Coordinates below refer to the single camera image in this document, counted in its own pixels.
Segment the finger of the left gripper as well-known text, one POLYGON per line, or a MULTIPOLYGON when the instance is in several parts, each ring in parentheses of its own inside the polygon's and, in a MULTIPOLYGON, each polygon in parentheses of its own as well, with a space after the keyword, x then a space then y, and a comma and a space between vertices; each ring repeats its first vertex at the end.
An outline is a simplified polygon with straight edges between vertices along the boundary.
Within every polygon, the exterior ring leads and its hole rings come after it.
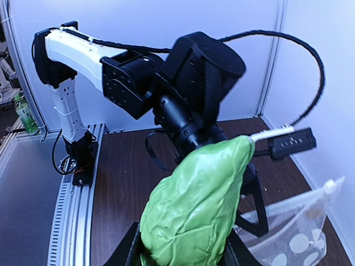
POLYGON ((244 172, 240 192, 242 196, 252 196, 255 210, 247 215, 238 209, 235 225, 256 237, 264 236, 269 232, 269 227, 260 178, 255 169, 247 168, 244 172))

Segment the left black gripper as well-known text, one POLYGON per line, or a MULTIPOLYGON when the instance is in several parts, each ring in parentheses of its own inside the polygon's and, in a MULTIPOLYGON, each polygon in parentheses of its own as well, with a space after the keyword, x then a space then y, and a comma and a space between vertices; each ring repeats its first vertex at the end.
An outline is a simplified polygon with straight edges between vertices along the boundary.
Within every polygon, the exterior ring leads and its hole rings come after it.
POLYGON ((242 58, 222 41, 195 32, 180 37, 156 72, 155 121, 175 146, 176 163, 194 150, 224 141, 216 121, 220 104, 244 75, 242 58))

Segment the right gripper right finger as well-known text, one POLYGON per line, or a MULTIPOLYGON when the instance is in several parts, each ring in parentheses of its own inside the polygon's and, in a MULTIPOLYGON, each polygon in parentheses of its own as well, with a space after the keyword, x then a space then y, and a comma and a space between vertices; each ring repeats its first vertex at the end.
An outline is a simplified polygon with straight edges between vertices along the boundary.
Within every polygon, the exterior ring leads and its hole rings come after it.
POLYGON ((232 231, 226 240, 221 265, 261 266, 235 231, 232 231))

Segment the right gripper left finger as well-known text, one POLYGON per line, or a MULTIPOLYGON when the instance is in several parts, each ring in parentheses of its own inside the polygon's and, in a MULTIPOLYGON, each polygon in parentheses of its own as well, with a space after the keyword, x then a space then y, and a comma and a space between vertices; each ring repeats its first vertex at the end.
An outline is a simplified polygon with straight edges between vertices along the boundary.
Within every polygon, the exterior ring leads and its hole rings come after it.
POLYGON ((134 222, 131 224, 115 251, 113 251, 112 255, 104 263, 104 266, 141 265, 140 248, 139 222, 134 222))

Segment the green toy bitter gourd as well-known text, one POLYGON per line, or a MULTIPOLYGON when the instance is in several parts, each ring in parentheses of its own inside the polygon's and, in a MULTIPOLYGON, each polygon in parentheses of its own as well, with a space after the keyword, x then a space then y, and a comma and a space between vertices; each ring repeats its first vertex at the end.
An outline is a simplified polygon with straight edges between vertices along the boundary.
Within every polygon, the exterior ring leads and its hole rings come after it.
POLYGON ((220 261, 254 151, 248 136, 209 144, 187 155, 158 183, 140 219, 142 265, 220 261))

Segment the clear dotted zip bag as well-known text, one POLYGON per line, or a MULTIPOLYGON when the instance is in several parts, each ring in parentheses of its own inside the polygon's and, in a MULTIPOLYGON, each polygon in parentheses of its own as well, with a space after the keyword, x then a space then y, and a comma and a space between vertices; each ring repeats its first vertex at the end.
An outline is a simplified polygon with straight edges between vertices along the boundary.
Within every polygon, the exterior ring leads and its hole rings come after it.
POLYGON ((261 265, 317 265, 327 253, 323 226, 345 177, 318 189, 266 206, 269 232, 258 238, 239 226, 235 232, 261 265))

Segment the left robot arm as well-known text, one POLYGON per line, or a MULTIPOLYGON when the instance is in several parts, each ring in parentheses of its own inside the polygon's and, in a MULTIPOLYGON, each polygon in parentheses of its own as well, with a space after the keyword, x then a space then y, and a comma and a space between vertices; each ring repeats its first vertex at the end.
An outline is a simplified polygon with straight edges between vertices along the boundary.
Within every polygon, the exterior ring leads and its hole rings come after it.
POLYGON ((244 74, 240 56, 202 32, 179 38, 167 59, 161 49, 123 45, 78 31, 76 21, 34 35, 32 59, 51 92, 61 137, 76 168, 93 166, 94 136, 78 109, 75 78, 85 76, 103 96, 135 119, 148 111, 177 149, 176 162, 226 137, 216 120, 220 103, 244 74))

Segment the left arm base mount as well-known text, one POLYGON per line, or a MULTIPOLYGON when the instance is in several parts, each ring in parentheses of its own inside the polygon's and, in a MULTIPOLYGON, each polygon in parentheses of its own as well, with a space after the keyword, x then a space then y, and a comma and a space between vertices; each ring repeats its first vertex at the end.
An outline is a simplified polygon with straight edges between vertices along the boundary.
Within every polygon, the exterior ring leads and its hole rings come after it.
POLYGON ((62 130, 59 131, 55 142, 53 144, 51 159, 52 165, 57 173, 60 175, 74 175, 73 186, 91 186, 94 179, 95 161, 98 154, 98 141, 97 138, 88 130, 84 136, 78 141, 70 143, 66 139, 65 150, 68 154, 67 158, 75 161, 75 167, 66 171, 60 170, 55 164, 55 148, 59 138, 62 135, 62 130))

